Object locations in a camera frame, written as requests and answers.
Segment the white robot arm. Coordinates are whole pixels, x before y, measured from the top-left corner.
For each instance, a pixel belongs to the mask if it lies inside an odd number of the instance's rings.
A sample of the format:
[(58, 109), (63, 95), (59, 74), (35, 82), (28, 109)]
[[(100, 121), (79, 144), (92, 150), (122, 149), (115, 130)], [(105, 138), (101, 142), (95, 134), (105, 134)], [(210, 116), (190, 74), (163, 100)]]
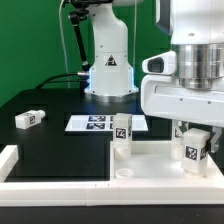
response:
[(224, 129), (224, 0), (156, 0), (156, 23), (171, 36), (171, 50), (143, 61), (140, 88), (127, 59), (127, 27), (112, 9), (126, 3), (88, 7), (95, 62), (85, 94), (119, 102), (139, 92), (147, 115), (211, 126), (215, 152)]

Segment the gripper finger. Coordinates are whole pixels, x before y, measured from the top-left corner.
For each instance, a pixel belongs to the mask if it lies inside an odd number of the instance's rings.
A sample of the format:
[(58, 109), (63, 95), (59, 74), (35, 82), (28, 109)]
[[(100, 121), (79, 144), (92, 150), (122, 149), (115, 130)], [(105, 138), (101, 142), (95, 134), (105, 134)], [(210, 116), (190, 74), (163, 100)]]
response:
[(222, 135), (221, 127), (212, 128), (212, 137), (208, 141), (208, 151), (211, 153), (216, 153), (219, 150), (219, 139)]
[(178, 121), (176, 127), (176, 136), (181, 137), (189, 129), (189, 123)]

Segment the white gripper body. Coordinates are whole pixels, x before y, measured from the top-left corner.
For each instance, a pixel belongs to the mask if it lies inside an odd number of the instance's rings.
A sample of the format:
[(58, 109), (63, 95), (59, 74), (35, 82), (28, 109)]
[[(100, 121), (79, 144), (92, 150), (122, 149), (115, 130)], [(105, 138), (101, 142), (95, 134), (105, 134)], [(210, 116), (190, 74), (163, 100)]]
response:
[(183, 88), (173, 76), (176, 53), (147, 58), (142, 62), (141, 108), (146, 115), (224, 128), (224, 77), (210, 90)]

